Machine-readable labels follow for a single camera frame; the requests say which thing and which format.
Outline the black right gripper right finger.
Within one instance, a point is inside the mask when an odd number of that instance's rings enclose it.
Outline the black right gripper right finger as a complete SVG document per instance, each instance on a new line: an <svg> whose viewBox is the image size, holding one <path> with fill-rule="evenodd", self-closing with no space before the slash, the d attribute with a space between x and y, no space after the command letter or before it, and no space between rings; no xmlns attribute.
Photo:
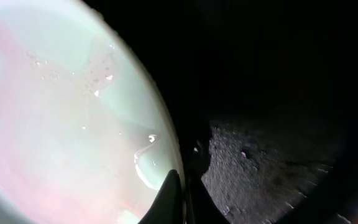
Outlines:
<svg viewBox="0 0 358 224"><path fill-rule="evenodd" d="M186 178L186 223L229 224L197 174Z"/></svg>

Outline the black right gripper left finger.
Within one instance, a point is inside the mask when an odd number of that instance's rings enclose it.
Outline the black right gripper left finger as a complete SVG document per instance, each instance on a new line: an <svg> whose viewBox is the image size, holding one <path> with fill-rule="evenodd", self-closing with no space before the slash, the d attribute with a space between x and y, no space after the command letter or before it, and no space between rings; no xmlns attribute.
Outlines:
<svg viewBox="0 0 358 224"><path fill-rule="evenodd" d="M172 169L168 172L151 208L139 224L182 224L183 221L180 176Z"/></svg>

